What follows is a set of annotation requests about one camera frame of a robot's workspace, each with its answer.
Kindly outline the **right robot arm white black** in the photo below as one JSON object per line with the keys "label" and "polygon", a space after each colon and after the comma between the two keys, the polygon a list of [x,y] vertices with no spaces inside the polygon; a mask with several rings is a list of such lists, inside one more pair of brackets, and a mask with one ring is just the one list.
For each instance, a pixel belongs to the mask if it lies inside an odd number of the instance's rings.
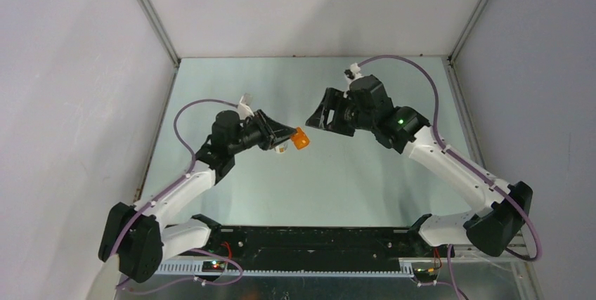
{"label": "right robot arm white black", "polygon": [[328,88],[306,125],[353,136],[369,131],[385,148],[412,159],[449,183],[470,210],[449,216],[425,215],[408,238],[412,253],[427,256],[444,244],[471,244],[489,256],[508,250],[529,217],[533,190],[510,184],[465,159],[408,106],[395,106],[373,75],[353,80],[347,91]]}

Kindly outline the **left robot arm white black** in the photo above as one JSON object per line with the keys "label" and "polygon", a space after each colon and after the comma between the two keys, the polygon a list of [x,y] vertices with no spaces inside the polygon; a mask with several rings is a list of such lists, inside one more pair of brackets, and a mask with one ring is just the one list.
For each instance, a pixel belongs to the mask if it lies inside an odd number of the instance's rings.
{"label": "left robot arm white black", "polygon": [[234,167],[237,154],[253,147],[272,150],[298,134],[298,128],[281,124],[262,110],[245,117],[234,110],[220,112],[187,172],[145,202],[119,202],[111,208],[98,258],[106,262],[117,256],[120,273],[135,282],[145,282],[173,256],[191,249],[216,254],[222,246],[218,232],[196,218],[177,225],[173,218],[219,183]]}

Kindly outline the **orange pill organizer box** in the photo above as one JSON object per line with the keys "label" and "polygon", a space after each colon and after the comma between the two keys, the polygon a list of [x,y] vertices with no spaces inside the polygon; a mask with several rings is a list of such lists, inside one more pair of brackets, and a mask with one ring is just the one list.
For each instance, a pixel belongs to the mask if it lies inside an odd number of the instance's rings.
{"label": "orange pill organizer box", "polygon": [[295,129],[295,133],[290,137],[290,140],[297,150],[303,150],[310,144],[309,137],[300,127]]}

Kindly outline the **white pill bottle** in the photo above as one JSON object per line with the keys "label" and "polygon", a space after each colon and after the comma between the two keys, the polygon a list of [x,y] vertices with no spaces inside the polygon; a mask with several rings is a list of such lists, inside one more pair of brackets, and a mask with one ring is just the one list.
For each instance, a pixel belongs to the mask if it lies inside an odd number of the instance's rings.
{"label": "white pill bottle", "polygon": [[275,146],[273,150],[277,154],[283,154],[283,153],[287,152],[288,146],[289,146],[288,143],[282,143],[280,145]]}

